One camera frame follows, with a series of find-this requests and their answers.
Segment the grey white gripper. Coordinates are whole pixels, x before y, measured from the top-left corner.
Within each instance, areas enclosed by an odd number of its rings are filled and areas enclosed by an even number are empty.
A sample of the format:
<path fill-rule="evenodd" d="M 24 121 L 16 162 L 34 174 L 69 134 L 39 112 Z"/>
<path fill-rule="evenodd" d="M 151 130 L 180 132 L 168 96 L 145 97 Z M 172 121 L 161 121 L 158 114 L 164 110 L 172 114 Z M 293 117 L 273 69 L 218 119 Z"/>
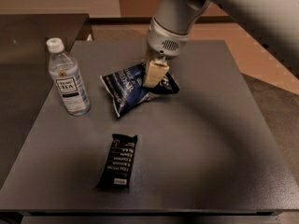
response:
<path fill-rule="evenodd" d="M 144 58 L 144 87 L 154 88 L 164 78 L 169 70 L 166 59 L 179 56 L 188 41 L 189 33 L 189 25 L 181 25 L 178 21 L 158 21 L 156 17 L 151 19 L 147 32 L 148 50 Z"/>

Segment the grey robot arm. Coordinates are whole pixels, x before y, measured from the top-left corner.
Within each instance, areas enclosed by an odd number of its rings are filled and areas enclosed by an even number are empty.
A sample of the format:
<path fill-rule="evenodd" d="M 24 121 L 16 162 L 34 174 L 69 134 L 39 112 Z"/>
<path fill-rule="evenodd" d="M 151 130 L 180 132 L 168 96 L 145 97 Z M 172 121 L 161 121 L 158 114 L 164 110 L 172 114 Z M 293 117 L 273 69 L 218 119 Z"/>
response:
<path fill-rule="evenodd" d="M 180 55 L 196 21 L 214 4 L 294 76 L 299 74 L 299 0 L 159 0 L 146 59 Z"/>

